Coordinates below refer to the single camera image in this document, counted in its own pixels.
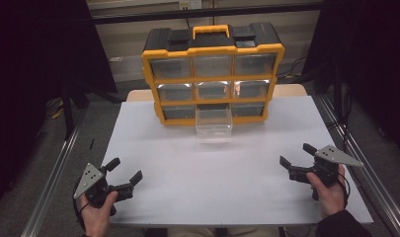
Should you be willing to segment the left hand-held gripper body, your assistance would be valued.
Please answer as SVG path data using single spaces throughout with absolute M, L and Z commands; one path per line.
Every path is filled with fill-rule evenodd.
M 133 197 L 134 185 L 130 182 L 118 186 L 109 185 L 107 182 L 108 172 L 106 165 L 97 168 L 91 163 L 87 164 L 73 191 L 73 205 L 76 213 L 79 213 L 76 200 L 82 195 L 96 208 L 103 206 L 108 194 L 111 192 L 118 193 L 116 201 L 123 201 Z

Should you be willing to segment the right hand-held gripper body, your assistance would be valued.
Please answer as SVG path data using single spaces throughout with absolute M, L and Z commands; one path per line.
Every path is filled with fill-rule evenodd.
M 292 181 L 309 184 L 306 174 L 314 173 L 327 188 L 330 188 L 337 183 L 339 165 L 348 165 L 353 167 L 364 166 L 362 161 L 353 158 L 332 145 L 327 145 L 321 149 L 317 149 L 313 158 L 314 162 L 312 167 L 305 168 L 293 166 L 291 164 L 291 168 L 288 171 L 289 178 Z M 347 179 L 345 179 L 345 182 L 347 186 L 344 187 L 344 190 L 346 191 L 346 200 L 348 200 L 351 187 Z

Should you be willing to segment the person's right hand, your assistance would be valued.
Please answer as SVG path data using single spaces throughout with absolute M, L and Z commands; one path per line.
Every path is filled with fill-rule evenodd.
M 345 168 L 340 165 L 338 172 L 337 183 L 330 188 L 327 188 L 314 173 L 306 174 L 312 189 L 318 194 L 320 213 L 323 218 L 334 215 L 346 207 Z

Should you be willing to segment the person's left hand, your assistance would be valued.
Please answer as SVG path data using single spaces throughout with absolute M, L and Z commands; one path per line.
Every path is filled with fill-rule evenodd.
M 116 199 L 117 192 L 108 194 L 104 204 L 100 208 L 93 207 L 85 196 L 80 197 L 82 209 L 80 211 L 84 225 L 85 235 L 87 237 L 107 237 L 110 227 L 110 213 Z

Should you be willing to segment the black metal stand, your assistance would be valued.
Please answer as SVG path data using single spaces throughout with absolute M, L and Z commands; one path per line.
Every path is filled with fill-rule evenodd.
M 65 139 L 68 140 L 74 130 L 74 119 L 72 114 L 72 105 L 78 109 L 86 109 L 89 101 L 85 95 L 84 88 L 75 82 L 64 83 L 61 88 L 61 99 L 63 102 L 64 119 L 66 125 Z

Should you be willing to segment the clear plastic drawer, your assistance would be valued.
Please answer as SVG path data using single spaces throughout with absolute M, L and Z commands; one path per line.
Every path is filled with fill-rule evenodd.
M 197 138 L 201 143 L 229 142 L 233 127 L 228 108 L 196 109 Z

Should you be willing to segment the black curtain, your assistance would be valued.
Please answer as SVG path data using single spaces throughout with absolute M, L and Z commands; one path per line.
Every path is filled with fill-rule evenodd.
M 400 0 L 322 0 L 303 73 L 340 78 L 400 150 Z
M 0 0 L 0 200 L 34 148 L 48 101 L 117 90 L 86 0 Z

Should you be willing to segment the yellow black drawer organizer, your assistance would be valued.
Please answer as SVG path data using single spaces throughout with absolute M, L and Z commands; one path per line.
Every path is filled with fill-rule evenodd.
M 283 56 L 270 23 L 153 29 L 141 53 L 164 125 L 194 125 L 208 111 L 235 124 L 266 120 Z

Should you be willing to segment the black horizontal bar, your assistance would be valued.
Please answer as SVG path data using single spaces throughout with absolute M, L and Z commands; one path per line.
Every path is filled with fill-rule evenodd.
M 301 12 L 301 11 L 321 10 L 325 6 L 326 4 L 323 2 L 310 2 L 310 3 L 264 5 L 264 6 L 253 6 L 253 7 L 178 10 L 178 11 L 140 13 L 140 14 L 99 16 L 99 17 L 93 17 L 91 22 L 94 25 L 105 25 L 105 24 L 120 24 L 120 23 L 219 17 L 219 16 Z

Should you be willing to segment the aluminium frame rail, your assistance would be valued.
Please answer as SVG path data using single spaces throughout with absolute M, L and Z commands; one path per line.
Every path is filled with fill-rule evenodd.
M 349 173 L 373 219 L 368 229 L 374 237 L 400 237 L 397 145 L 359 101 L 351 101 L 344 118 L 337 115 L 332 95 L 316 95 L 314 102 L 336 146 L 364 164 L 362 168 L 351 168 Z
M 54 191 L 58 187 L 60 177 L 65 169 L 65 165 L 70 157 L 70 153 L 74 147 L 76 139 L 79 135 L 81 125 L 85 120 L 87 114 L 86 110 L 83 110 L 77 114 L 75 121 L 75 127 L 72 129 L 68 138 L 63 142 L 60 153 L 56 158 L 56 162 L 50 173 L 50 176 L 45 182 L 44 188 L 40 194 L 38 202 L 33 209 L 33 212 L 21 234 L 21 237 L 38 237 L 41 225 L 47 214 L 48 208 L 51 204 Z

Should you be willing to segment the white wall socket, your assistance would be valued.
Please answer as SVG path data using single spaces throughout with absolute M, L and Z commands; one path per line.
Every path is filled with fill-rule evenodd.
M 202 8 L 201 0 L 180 0 L 179 8 L 181 10 L 197 10 Z

